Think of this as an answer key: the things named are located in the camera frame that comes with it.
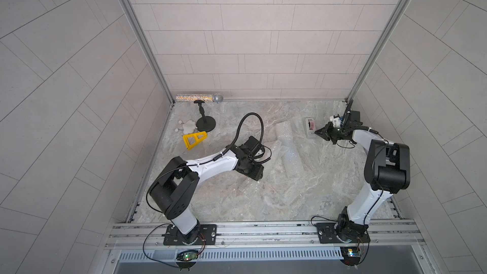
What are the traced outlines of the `black round base stand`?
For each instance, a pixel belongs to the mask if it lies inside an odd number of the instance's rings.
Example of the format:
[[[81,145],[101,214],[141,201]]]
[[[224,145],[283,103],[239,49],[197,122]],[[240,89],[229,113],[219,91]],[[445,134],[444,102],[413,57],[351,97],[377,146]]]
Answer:
[[[203,100],[195,100],[195,104],[199,106],[199,112],[201,115],[201,118],[196,122],[196,127],[199,130],[199,132],[210,132],[216,127],[216,121],[213,117],[205,115],[205,110],[202,106],[202,104],[205,103]]]

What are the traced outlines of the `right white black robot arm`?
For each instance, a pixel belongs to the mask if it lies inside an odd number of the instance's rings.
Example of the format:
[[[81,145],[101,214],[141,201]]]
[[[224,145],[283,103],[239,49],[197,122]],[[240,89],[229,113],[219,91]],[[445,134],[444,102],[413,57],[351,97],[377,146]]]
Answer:
[[[370,220],[387,199],[408,188],[410,148],[391,142],[365,126],[344,128],[329,122],[315,134],[335,145],[339,140],[355,142],[367,153],[363,170],[365,183],[355,200],[342,210],[335,225],[337,238],[350,243],[366,234]]]

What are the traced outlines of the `white plastic toy figure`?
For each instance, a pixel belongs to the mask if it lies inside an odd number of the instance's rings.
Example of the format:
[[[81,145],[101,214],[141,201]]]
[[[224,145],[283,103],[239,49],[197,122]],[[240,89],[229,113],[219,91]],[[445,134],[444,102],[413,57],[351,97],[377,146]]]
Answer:
[[[183,122],[182,120],[179,120],[175,132],[180,132],[183,135],[186,135],[194,133],[196,129],[197,127],[195,121],[188,120],[187,122]]]

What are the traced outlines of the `tape dispenser with red roll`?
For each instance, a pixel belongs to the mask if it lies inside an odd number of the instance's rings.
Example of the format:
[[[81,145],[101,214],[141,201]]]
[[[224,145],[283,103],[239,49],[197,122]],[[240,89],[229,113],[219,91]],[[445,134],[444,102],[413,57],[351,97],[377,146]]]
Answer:
[[[304,118],[304,132],[308,139],[316,137],[315,131],[317,130],[316,122],[312,117]]]

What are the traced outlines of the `aluminium mounting rail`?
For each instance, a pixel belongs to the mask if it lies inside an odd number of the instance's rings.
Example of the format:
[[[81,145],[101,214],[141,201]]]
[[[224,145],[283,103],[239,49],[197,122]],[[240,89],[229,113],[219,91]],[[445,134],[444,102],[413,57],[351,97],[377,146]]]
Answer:
[[[318,219],[208,223],[203,230],[203,241],[197,239],[185,244],[176,237],[174,228],[160,223],[114,224],[101,246],[104,249],[345,246],[334,232],[334,223]],[[412,219],[374,219],[364,240],[354,240],[347,245],[402,246],[424,242]]]

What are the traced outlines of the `glittery silver strip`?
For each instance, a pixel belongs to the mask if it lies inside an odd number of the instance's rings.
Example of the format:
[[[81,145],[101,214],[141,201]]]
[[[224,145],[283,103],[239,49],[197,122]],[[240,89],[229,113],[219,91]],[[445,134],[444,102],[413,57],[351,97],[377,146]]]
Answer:
[[[176,95],[176,101],[177,102],[195,102],[195,101],[213,102],[214,98],[213,95],[201,95],[201,94]]]

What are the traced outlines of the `small circuit board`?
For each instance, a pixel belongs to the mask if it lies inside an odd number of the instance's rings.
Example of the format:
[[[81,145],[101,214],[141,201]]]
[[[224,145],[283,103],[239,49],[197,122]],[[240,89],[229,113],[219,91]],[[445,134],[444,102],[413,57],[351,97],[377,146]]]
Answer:
[[[342,260],[346,266],[356,266],[361,262],[362,252],[358,247],[341,247]]]
[[[195,250],[187,250],[179,252],[176,256],[176,261],[181,263],[188,263],[196,261],[199,258],[199,252]]]

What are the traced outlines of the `left small circuit board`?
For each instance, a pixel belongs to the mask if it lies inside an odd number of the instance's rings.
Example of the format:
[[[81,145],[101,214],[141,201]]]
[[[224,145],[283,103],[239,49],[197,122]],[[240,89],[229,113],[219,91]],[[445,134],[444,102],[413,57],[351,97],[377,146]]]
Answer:
[[[199,258],[199,252],[195,250],[187,250],[179,252],[176,256],[176,261],[181,263],[188,263],[196,261]]]

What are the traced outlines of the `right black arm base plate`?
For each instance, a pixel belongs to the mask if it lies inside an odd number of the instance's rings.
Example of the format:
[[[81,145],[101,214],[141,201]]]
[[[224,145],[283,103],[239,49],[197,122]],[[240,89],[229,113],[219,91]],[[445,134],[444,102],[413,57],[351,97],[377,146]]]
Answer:
[[[345,227],[340,227],[338,223],[315,223],[318,238],[321,244],[357,244],[359,242],[369,243],[368,225],[358,225],[347,223]]]

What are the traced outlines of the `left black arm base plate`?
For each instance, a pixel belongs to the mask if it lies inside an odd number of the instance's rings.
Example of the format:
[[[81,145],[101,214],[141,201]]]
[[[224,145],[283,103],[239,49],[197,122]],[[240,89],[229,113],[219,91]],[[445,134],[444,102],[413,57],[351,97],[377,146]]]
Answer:
[[[197,224],[188,234],[183,234],[176,226],[167,228],[164,236],[165,246],[202,246],[216,243],[217,225]]]

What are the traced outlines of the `silver glitter ball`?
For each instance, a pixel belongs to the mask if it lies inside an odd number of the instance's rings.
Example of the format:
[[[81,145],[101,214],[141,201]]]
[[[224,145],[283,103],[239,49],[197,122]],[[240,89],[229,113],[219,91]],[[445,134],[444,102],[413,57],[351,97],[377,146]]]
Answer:
[[[217,94],[213,95],[213,102],[214,103],[220,104],[223,100],[224,100],[224,97],[222,94],[217,93]]]

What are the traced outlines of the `right small circuit board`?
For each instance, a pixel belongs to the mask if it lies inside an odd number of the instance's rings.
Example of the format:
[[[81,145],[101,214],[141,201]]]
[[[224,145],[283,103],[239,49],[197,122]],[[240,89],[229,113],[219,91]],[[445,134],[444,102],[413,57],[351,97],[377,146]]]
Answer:
[[[356,266],[361,262],[362,252],[358,247],[341,247],[342,260],[346,266]]]

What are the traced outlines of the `yellow plastic triangular frame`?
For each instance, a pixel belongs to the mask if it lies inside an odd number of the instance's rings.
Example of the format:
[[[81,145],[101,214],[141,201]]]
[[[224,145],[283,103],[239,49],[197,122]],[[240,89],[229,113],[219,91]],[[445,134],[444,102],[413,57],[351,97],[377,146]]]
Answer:
[[[187,150],[191,150],[199,143],[203,142],[207,138],[205,131],[199,133],[185,134],[183,135],[183,142]]]

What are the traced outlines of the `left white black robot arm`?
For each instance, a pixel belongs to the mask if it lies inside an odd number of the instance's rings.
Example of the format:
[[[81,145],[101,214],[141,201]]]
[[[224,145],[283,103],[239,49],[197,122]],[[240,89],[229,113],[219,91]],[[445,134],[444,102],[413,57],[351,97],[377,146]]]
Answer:
[[[248,149],[232,147],[216,154],[185,161],[171,159],[148,189],[148,196],[176,228],[176,237],[184,244],[194,243],[200,234],[200,222],[190,210],[190,202],[197,187],[221,173],[236,171],[259,181],[263,177],[265,147]]]

